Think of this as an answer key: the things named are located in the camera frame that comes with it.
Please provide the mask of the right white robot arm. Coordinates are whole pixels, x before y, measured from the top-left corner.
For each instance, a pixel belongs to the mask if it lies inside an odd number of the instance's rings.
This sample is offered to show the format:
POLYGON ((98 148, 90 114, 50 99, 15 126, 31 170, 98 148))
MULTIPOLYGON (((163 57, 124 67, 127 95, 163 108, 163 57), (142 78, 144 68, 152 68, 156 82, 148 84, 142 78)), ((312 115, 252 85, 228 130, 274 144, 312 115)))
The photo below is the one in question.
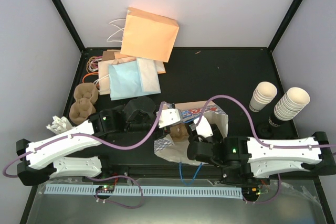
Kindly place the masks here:
POLYGON ((315 176, 335 175, 335 159, 325 132, 295 140, 265 140, 257 136, 247 109, 236 99, 224 95, 245 113, 251 137, 223 137, 219 128, 200 115, 189 124, 187 157, 208 163, 232 177, 234 183, 250 184, 274 174, 305 172, 315 176))

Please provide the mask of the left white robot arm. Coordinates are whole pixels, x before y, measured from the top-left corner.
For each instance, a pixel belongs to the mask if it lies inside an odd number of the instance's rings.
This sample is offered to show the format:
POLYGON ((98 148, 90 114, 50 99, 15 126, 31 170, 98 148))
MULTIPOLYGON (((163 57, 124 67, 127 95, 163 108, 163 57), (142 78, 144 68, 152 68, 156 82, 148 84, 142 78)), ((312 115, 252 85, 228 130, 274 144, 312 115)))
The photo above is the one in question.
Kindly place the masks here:
POLYGON ((25 186, 69 176, 106 182, 113 169, 109 155, 99 146, 119 151, 137 149, 153 136, 166 136, 176 115, 174 104, 155 105, 148 97, 132 99, 126 105, 96 112, 81 124, 48 139, 17 141, 17 157, 3 168, 2 174, 19 178, 25 186))

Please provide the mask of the blue checkered paper bag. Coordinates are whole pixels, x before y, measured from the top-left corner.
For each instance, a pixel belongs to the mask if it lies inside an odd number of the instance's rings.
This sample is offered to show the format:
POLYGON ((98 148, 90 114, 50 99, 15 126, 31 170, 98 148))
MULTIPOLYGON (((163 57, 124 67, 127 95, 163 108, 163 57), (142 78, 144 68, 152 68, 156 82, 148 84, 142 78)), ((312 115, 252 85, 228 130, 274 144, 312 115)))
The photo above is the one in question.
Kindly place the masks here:
MULTIPOLYGON (((176 108, 180 109, 182 112, 183 122, 185 124, 189 137, 195 134, 188 125, 188 121, 191 122, 194 118, 198 117, 201 110, 206 102, 188 102, 188 103, 178 103, 175 105, 176 108)), ((226 137, 228 134, 228 115, 214 102, 210 102, 203 114, 209 121, 211 125, 216 125, 220 131, 222 137, 226 137)), ((173 142, 170 135, 167 135, 159 140, 154 141, 154 153, 157 157, 162 158, 166 161, 173 163, 182 163, 193 166, 200 165, 201 162, 193 161, 187 157, 187 147, 189 145, 189 140, 181 142, 173 142)))

